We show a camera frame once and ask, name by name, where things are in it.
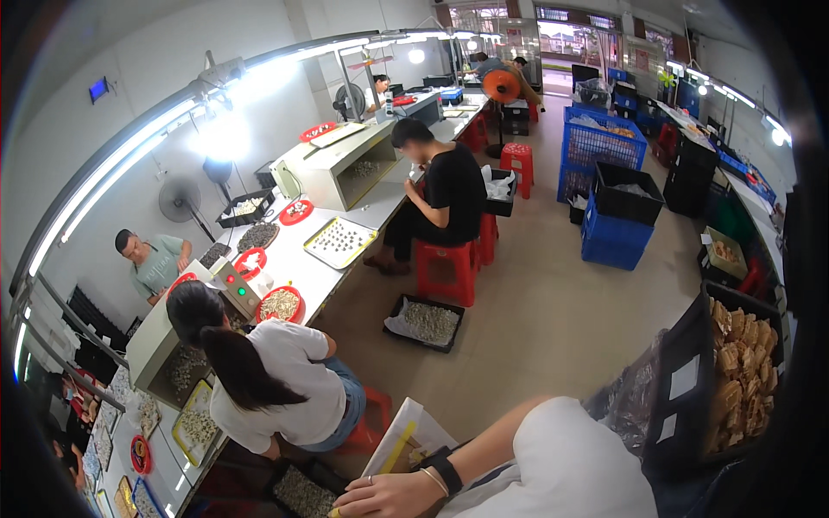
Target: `blue jeans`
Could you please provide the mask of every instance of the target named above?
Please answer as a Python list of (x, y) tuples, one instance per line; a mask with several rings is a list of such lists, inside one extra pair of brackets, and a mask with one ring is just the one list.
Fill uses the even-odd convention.
[(314, 362), (322, 363), (329, 370), (336, 372), (342, 380), (342, 386), (346, 390), (346, 401), (348, 402), (348, 410), (342, 416), (342, 421), (331, 436), (321, 443), (306, 444), (300, 446), (303, 450), (311, 453), (330, 452), (333, 449), (339, 448), (346, 442), (348, 435), (357, 426), (357, 423), (362, 419), (366, 412), (366, 392), (363, 390), (360, 381), (351, 372), (346, 364), (342, 363), (339, 358), (332, 356), (325, 360)]

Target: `black t-shirt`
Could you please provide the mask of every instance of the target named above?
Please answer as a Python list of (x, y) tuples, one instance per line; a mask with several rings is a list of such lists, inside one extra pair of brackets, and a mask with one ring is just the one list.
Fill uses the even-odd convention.
[(471, 241), (481, 231), (481, 214), (487, 201), (478, 161), (462, 143), (432, 158), (426, 172), (425, 199), (433, 209), (449, 207), (448, 234)]

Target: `black wristband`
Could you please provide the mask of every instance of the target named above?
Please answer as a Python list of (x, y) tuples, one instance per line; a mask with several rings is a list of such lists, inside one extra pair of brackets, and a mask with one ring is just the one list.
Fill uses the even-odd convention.
[(429, 459), (429, 464), (438, 472), (446, 484), (446, 489), (449, 491), (449, 496), (458, 494), (463, 489), (463, 482), (458, 472), (455, 471), (455, 466), (443, 455), (437, 455)]

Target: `yellow tape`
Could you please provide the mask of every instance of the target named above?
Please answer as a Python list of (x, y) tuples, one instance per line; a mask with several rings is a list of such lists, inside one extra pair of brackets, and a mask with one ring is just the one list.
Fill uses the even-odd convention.
[(393, 450), (391, 450), (391, 455), (385, 460), (385, 464), (383, 464), (383, 468), (380, 469), (380, 474), (385, 475), (386, 473), (391, 473), (391, 468), (394, 467), (395, 462), (397, 462), (397, 458), (400, 456), (400, 452), (403, 451), (403, 447), (409, 441), (409, 438), (412, 436), (412, 433), (415, 432), (415, 428), (417, 428), (417, 423), (415, 421), (409, 421), (409, 424), (406, 425), (406, 429), (403, 431), (403, 435), (397, 439), (397, 444)]

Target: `tiled floor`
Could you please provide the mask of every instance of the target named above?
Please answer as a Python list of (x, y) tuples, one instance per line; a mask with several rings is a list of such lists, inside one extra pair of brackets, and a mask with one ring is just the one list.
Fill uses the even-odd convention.
[[(459, 441), (533, 395), (590, 395), (699, 292), (699, 235), (667, 209), (634, 271), (581, 260), (579, 227), (555, 201), (566, 105), (546, 96), (531, 136), (516, 138), (533, 147), (536, 185), (530, 200), (516, 196), (512, 217), (498, 218), (495, 262), (478, 274), (475, 304), (449, 354), (381, 331), (400, 294), (415, 292), (414, 274), (385, 278), (360, 265), (313, 324), (366, 385), (391, 395), (395, 411), (409, 396)], [(643, 170), (663, 187), (667, 173), (650, 153)], [(365, 461), (331, 459), (346, 476), (358, 476)]]

